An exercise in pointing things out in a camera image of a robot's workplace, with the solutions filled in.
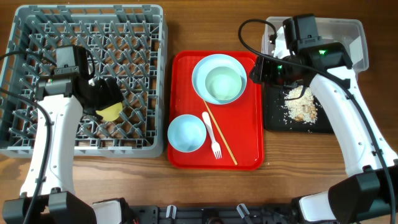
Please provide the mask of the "yellow plastic cup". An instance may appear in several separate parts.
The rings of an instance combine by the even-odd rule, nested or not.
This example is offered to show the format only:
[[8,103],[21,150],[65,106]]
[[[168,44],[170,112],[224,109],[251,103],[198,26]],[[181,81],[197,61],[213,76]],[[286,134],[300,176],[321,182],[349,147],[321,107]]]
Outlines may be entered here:
[[123,103],[118,102],[103,110],[96,110],[95,112],[104,121],[114,121],[119,118],[119,114],[122,110],[123,110]]

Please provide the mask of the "green bowl with rice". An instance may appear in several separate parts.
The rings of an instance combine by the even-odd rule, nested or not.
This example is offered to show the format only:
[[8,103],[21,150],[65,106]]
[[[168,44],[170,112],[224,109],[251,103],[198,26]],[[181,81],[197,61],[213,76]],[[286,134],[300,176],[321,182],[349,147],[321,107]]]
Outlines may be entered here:
[[210,96],[218,101],[232,100],[243,86],[240,75],[230,67],[215,67],[205,78],[205,87]]

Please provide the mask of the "rice food waste pile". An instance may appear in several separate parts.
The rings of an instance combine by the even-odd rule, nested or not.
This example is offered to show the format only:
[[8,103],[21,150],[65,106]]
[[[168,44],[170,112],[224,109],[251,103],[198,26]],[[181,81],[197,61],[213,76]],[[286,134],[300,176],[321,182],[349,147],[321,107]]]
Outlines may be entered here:
[[300,85],[289,90],[284,95],[282,108],[287,110],[284,114],[289,119],[303,123],[315,124],[318,120],[318,108],[315,97],[309,87]]

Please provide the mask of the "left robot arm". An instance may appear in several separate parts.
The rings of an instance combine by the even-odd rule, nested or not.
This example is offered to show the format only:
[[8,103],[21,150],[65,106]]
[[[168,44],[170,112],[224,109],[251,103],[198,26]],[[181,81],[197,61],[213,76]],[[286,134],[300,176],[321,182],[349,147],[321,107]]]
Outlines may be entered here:
[[41,76],[35,101],[13,94],[38,110],[30,170],[18,199],[3,206],[6,223],[129,223],[133,215],[122,198],[88,205],[74,191],[73,158],[84,114],[114,121],[123,110],[115,78],[94,80],[95,62],[81,46],[56,49],[56,66]]

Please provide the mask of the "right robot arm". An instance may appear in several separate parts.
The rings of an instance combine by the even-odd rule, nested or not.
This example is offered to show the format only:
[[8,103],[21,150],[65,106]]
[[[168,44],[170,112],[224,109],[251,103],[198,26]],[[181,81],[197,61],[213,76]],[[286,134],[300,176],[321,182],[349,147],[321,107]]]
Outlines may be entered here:
[[361,95],[344,45],[324,43],[315,16],[283,21],[283,56],[257,54],[254,83],[285,87],[297,80],[315,95],[338,140],[347,178],[327,191],[292,201],[297,223],[357,223],[389,215],[397,219],[397,153],[378,129]]

